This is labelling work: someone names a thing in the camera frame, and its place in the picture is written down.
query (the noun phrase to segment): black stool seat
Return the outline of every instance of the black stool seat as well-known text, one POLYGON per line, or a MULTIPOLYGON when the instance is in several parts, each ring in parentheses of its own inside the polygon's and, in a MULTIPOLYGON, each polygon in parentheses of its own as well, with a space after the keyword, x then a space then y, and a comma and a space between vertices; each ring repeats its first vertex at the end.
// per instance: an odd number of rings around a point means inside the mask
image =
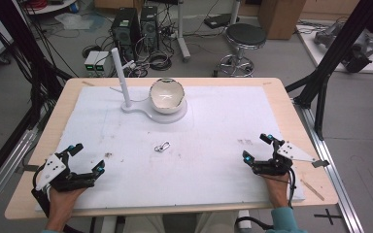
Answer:
POLYGON ((225 33, 233 42, 245 46, 261 46, 266 41, 266 34, 261 28, 246 23, 232 24, 225 33))

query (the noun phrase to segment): table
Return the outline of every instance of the table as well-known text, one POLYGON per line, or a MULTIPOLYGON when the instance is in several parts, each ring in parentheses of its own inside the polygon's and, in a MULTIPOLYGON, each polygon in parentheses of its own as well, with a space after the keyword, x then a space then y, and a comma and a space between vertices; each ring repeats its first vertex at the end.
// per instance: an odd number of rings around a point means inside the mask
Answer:
MULTIPOLYGON (((284 139, 293 142, 313 157, 318 158, 315 149, 299 119, 280 80, 260 79, 211 79, 177 78, 184 86, 262 86, 271 109, 280 127, 284 139)), ((156 79, 127 79, 128 86, 150 86, 156 79)), ((74 110, 80 91, 84 86, 116 86, 118 79, 73 79, 66 84, 41 139, 29 161, 31 165, 41 165, 55 152, 62 131, 74 110)), ((314 168, 310 163, 294 161, 297 174, 304 185, 306 200, 293 203, 294 206, 333 205, 337 203, 337 194, 323 168, 314 168)), ((30 194, 32 172, 25 172, 5 212, 8 219, 26 219, 45 217, 35 211, 36 201, 30 194)), ((106 210, 84 210, 74 212, 74 216, 128 216, 165 213, 198 213, 224 210, 247 210, 270 208, 269 203, 238 203, 224 205, 174 206, 158 208, 123 208, 106 210)))

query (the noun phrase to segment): computer tower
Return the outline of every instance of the computer tower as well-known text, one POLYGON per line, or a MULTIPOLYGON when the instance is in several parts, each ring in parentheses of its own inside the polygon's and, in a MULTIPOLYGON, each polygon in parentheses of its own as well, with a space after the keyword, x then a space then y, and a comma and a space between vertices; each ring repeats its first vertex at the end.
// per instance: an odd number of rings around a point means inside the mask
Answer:
POLYGON ((158 7, 144 6, 140 18, 144 51, 159 50, 158 7))
POLYGON ((111 26, 113 39, 119 50, 122 64, 130 60, 138 60, 141 45, 141 30, 138 13, 135 8, 119 8, 111 26))

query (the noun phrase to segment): hand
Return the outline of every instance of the hand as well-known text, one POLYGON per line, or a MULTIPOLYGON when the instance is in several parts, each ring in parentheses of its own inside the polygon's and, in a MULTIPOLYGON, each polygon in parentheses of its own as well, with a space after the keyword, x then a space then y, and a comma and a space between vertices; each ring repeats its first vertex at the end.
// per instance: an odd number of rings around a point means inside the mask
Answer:
POLYGON ((51 188, 50 217, 45 229, 62 232, 66 222, 71 218, 75 202, 85 190, 86 188, 81 188, 68 192, 58 192, 51 188))
POLYGON ((265 180, 266 186, 269 193, 269 201, 272 203, 274 208, 287 207, 287 188, 289 174, 286 173, 283 176, 269 176, 262 175, 265 180))

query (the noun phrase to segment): bowl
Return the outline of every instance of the bowl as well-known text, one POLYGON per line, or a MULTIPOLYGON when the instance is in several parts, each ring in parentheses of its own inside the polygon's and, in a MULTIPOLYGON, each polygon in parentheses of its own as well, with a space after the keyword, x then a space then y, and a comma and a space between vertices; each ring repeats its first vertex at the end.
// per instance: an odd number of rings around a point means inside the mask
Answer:
POLYGON ((150 99, 157 112, 174 114, 184 105, 184 88, 173 79, 159 79, 151 86, 150 99))

